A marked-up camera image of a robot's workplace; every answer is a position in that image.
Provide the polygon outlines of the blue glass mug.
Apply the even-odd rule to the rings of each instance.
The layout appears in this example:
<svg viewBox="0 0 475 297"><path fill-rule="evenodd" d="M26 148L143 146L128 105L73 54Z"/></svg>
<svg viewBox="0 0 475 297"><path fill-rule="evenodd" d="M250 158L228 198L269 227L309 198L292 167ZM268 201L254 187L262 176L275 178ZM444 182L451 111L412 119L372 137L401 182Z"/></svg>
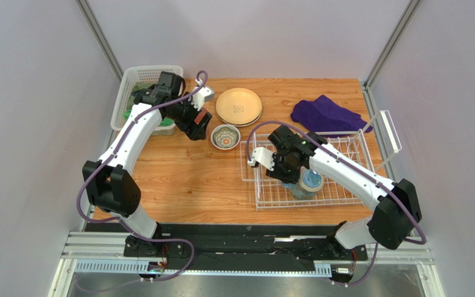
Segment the blue glass mug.
<svg viewBox="0 0 475 297"><path fill-rule="evenodd" d="M289 191L295 200L312 200L322 190L324 178L320 173L302 167L296 183L282 183L281 185Z"/></svg>

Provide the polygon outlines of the white patterned small bowl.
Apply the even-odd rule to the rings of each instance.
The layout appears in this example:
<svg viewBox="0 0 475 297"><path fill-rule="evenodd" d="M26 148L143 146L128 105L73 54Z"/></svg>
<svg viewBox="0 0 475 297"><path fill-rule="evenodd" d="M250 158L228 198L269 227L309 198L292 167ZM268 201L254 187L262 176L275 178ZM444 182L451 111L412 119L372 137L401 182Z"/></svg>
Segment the white patterned small bowl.
<svg viewBox="0 0 475 297"><path fill-rule="evenodd" d="M212 130L210 140L212 144L220 150L231 150L235 148L241 139L241 133L232 125L222 124Z"/></svg>

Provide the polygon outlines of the white plate green red rim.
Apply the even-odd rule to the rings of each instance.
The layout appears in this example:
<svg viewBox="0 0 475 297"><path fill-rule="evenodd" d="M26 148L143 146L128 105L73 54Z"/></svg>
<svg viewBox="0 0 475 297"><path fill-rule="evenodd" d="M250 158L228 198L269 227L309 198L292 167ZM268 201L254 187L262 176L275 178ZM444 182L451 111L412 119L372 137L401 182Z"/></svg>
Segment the white plate green red rim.
<svg viewBox="0 0 475 297"><path fill-rule="evenodd" d="M229 122L229 121L224 120L224 119L223 119L222 117L220 117L220 116L218 116L218 117L219 117L219 119L220 119L223 123L225 123L225 124L229 124L229 125L232 125L232 126L235 126L235 127L246 127L246 126L252 125L253 123L256 123L256 122L261 118L261 115L258 116L258 117L256 117L254 120L252 120L252 121L250 121L250 122L248 122L248 123L245 123L245 124L235 124L235 123L231 123L231 122Z"/></svg>

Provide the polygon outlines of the yellow bear plate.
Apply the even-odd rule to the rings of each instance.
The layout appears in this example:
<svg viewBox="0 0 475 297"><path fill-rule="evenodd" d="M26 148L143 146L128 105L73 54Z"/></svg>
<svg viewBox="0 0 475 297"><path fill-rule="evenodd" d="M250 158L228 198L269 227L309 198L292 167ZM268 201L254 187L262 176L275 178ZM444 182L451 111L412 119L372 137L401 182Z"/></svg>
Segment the yellow bear plate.
<svg viewBox="0 0 475 297"><path fill-rule="evenodd" d="M246 88L231 88L216 99L215 109L224 120L245 124L262 114L263 104L255 92Z"/></svg>

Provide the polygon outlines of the pink cup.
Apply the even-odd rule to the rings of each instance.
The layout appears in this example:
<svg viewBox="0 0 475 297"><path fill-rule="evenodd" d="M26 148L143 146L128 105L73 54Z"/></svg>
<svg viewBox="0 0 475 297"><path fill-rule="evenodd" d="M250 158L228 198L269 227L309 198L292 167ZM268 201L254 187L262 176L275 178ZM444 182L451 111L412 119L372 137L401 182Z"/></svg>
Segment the pink cup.
<svg viewBox="0 0 475 297"><path fill-rule="evenodd" d="M207 114L207 110L202 108L196 115L195 119L194 119L194 122L196 125L201 125L203 123L203 119L205 117L205 115Z"/></svg>

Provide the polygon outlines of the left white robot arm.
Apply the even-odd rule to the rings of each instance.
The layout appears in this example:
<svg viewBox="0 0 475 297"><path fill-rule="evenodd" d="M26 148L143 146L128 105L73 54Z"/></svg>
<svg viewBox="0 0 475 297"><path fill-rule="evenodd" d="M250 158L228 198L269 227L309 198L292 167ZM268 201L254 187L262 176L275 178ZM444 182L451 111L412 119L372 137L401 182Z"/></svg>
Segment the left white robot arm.
<svg viewBox="0 0 475 297"><path fill-rule="evenodd" d="M140 204L142 192L132 177L135 163L153 131L169 118L190 140L204 140L212 115L204 103L214 96L206 85L208 74L199 71L195 87L186 91L185 80L172 72L161 72L158 82L135 93L126 124L97 161L87 161L84 183L77 194L77 210L89 223L97 223L82 210L82 197L109 213L131 234L135 244L150 256L163 250L161 226Z"/></svg>

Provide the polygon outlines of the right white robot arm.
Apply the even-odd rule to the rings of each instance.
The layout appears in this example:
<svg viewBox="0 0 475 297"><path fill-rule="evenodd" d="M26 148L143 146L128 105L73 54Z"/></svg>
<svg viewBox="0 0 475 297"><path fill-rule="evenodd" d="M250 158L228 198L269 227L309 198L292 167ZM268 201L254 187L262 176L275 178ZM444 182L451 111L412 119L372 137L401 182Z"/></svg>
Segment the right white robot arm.
<svg viewBox="0 0 475 297"><path fill-rule="evenodd" d="M366 218L340 223L332 233L335 244L352 249L378 243L395 250L405 241L413 242L408 235L419 229L422 212L412 182L368 170L314 132L299 135L280 125L268 140L276 150L268 159L267 176L296 184L303 179L302 168L312 170L347 189L372 211Z"/></svg>

